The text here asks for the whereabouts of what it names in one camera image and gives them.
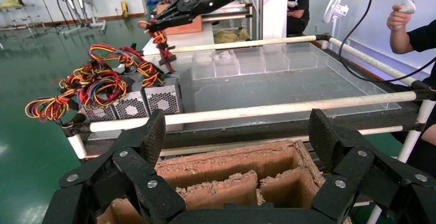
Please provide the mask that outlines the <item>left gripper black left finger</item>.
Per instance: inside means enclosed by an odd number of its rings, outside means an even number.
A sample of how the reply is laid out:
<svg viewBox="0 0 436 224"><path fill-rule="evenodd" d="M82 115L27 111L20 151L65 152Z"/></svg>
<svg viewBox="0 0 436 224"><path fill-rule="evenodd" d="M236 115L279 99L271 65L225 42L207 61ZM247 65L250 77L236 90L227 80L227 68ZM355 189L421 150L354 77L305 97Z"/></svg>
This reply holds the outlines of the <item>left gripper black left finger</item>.
<svg viewBox="0 0 436 224"><path fill-rule="evenodd" d="M186 205L155 171L165 135L161 109L145 125L123 131L105 153L60 178L43 223L96 223L123 197L146 223L170 223Z"/></svg>

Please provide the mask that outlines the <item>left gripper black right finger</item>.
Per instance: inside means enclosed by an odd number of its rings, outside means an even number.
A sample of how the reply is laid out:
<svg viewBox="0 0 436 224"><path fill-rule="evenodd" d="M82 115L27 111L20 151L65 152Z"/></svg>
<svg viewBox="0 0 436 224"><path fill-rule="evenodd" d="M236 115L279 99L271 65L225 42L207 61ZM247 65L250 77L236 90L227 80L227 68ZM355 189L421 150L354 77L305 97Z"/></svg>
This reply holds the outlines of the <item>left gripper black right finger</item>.
<svg viewBox="0 0 436 224"><path fill-rule="evenodd" d="M333 124L320 109L308 121L310 144L328 173L312 209L333 223L359 195L395 214L396 223L435 223L435 179L377 150L359 131Z"/></svg>

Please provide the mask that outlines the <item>operator hand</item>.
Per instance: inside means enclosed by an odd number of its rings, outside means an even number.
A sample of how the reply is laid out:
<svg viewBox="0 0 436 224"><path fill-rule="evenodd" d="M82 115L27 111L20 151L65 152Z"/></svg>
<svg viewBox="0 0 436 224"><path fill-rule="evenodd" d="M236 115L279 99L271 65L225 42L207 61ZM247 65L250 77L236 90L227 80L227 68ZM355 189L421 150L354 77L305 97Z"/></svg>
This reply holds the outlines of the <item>operator hand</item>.
<svg viewBox="0 0 436 224"><path fill-rule="evenodd" d="M391 30L405 29L411 19L411 14L400 12L402 5L394 5L387 18L387 26Z"/></svg>

